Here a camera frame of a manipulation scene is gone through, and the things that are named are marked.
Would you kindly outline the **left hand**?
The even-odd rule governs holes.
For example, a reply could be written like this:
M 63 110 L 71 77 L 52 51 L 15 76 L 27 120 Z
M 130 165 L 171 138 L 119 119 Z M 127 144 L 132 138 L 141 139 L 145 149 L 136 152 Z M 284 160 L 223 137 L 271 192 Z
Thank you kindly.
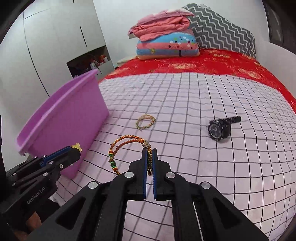
M 12 231 L 16 240 L 27 240 L 29 234 L 41 225 L 42 221 L 39 215 L 34 212 L 27 221 L 12 226 Z

